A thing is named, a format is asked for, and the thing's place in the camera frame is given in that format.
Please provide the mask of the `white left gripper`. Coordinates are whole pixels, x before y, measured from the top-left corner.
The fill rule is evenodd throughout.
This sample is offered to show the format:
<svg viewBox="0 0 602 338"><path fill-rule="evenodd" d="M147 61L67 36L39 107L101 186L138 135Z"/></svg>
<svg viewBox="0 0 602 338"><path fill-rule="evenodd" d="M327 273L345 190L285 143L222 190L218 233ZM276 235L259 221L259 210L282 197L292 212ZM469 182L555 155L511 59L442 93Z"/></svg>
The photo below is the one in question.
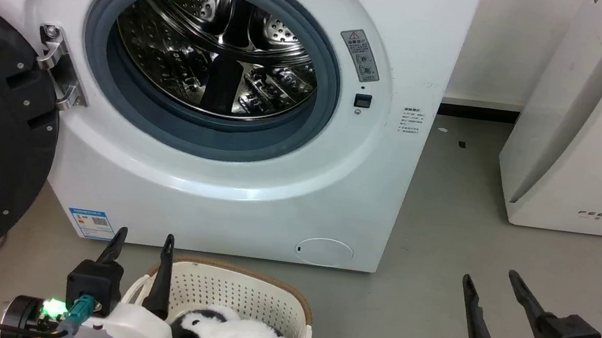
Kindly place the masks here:
<svg viewBox="0 0 602 338"><path fill-rule="evenodd" d="M126 244L129 229L119 228L95 264L120 267L117 260ZM160 252L160 266L142 306L119 302L109 315L94 313L79 326L74 337L67 338L172 338L167 320L170 308L175 237L169 234ZM32 332L53 332L59 328L66 311L65 302L16 296L3 312L1 323Z"/></svg>

